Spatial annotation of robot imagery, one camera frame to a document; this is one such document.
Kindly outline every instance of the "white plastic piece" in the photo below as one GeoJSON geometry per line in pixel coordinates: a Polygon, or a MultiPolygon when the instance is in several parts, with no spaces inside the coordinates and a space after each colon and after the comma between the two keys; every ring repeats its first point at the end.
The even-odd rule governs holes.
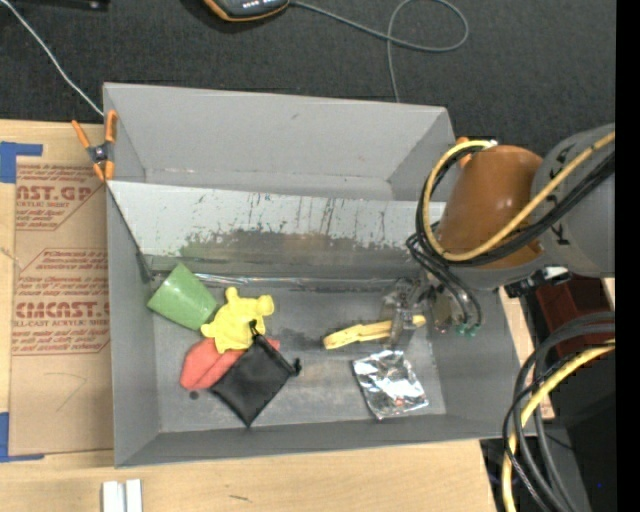
{"type": "Polygon", "coordinates": [[[142,512],[142,482],[103,482],[101,505],[102,512],[142,512]]]}
{"type": "Polygon", "coordinates": [[[566,274],[569,271],[567,267],[552,267],[547,266],[544,268],[544,276],[547,279],[553,279],[554,277],[561,276],[566,274]]]}

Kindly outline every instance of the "black bag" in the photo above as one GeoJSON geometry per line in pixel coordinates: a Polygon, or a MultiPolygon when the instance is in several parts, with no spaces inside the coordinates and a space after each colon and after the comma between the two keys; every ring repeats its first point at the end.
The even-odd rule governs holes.
{"type": "Polygon", "coordinates": [[[209,388],[219,396],[249,427],[253,420],[273,400],[289,377],[300,373],[300,360],[291,365],[251,322],[253,344],[209,388]]]}

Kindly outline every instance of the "orange clamp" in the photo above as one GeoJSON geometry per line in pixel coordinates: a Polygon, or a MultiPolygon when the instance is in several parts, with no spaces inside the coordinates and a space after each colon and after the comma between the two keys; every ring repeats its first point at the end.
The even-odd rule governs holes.
{"type": "Polygon", "coordinates": [[[93,170],[100,181],[110,180],[113,178],[115,172],[115,166],[109,159],[109,153],[111,147],[116,142],[116,123],[118,121],[118,114],[115,110],[110,110],[107,113],[107,119],[105,122],[105,142],[99,146],[92,146],[89,142],[87,134],[80,126],[80,123],[73,120],[71,125],[76,131],[76,135],[80,140],[82,147],[87,150],[91,161],[93,162],[93,170]]]}

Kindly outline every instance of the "wooden table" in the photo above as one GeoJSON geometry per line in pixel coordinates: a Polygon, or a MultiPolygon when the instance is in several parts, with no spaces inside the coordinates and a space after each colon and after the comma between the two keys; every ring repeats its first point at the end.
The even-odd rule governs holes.
{"type": "MultiPolygon", "coordinates": [[[[56,151],[75,137],[64,123],[0,121],[0,140],[44,143],[56,151]]],[[[85,127],[101,142],[101,126],[85,127]]],[[[15,186],[0,184],[0,412],[8,409],[15,186]]],[[[512,328],[528,332],[517,302],[505,302],[512,328]]],[[[145,512],[495,511],[478,441],[114,469],[113,452],[47,455],[0,464],[0,509],[100,510],[108,480],[140,478],[145,512]]]]}

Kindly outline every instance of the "yellow cable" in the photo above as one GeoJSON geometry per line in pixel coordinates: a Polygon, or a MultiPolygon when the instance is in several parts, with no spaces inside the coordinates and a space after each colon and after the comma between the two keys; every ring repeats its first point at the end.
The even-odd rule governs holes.
{"type": "Polygon", "coordinates": [[[433,247],[434,251],[436,251],[438,254],[449,261],[466,261],[487,252],[489,249],[492,249],[502,240],[504,240],[504,238],[507,237],[514,229],[516,229],[520,225],[520,223],[528,217],[533,209],[536,208],[536,206],[538,206],[542,201],[544,201],[545,198],[580,164],[582,164],[593,153],[600,150],[607,144],[613,142],[615,140],[615,136],[615,131],[613,131],[602,137],[589,148],[585,149],[582,153],[571,160],[571,162],[569,162],[569,164],[567,164],[564,169],[559,172],[549,183],[547,183],[547,185],[504,228],[502,228],[498,233],[493,235],[489,240],[476,247],[475,249],[460,254],[448,253],[447,249],[440,245],[440,243],[436,240],[433,230],[431,229],[431,224],[429,222],[428,205],[431,198],[431,191],[433,190],[433,183],[435,182],[436,176],[444,165],[443,159],[440,159],[438,164],[436,164],[436,166],[431,171],[431,174],[429,175],[423,198],[424,208],[422,211],[422,215],[424,219],[425,234],[427,236],[427,239],[429,240],[429,243],[433,247]]]}
{"type": "MultiPolygon", "coordinates": [[[[615,350],[615,339],[609,340],[607,346],[587,349],[584,352],[578,354],[571,361],[568,361],[558,371],[556,371],[540,388],[531,396],[525,407],[520,413],[520,421],[524,427],[533,411],[538,407],[540,402],[551,392],[556,386],[562,382],[568,375],[575,372],[580,366],[607,354],[615,350]]],[[[518,446],[518,440],[516,437],[515,427],[511,429],[511,435],[509,436],[509,448],[512,453],[515,453],[518,446]]],[[[511,492],[511,459],[505,454],[504,461],[502,463],[502,501],[504,503],[507,512],[516,512],[515,502],[513,500],[513,494],[511,492]]]]}
{"type": "MultiPolygon", "coordinates": [[[[431,170],[431,174],[429,175],[429,180],[432,182],[431,188],[433,188],[433,181],[435,181],[436,176],[438,175],[438,173],[442,169],[442,166],[444,164],[446,164],[447,161],[453,155],[455,155],[456,153],[458,153],[459,151],[462,151],[464,149],[471,149],[471,148],[487,149],[487,148],[493,147],[495,145],[496,145],[496,142],[490,141],[490,140],[463,140],[462,142],[458,142],[455,146],[450,148],[444,155],[442,155],[442,157],[440,157],[440,160],[438,160],[436,165],[431,170]]],[[[425,196],[424,197],[425,197],[425,199],[429,199],[431,197],[431,189],[429,189],[429,193],[428,194],[427,194],[427,191],[425,190],[425,196]]]]}

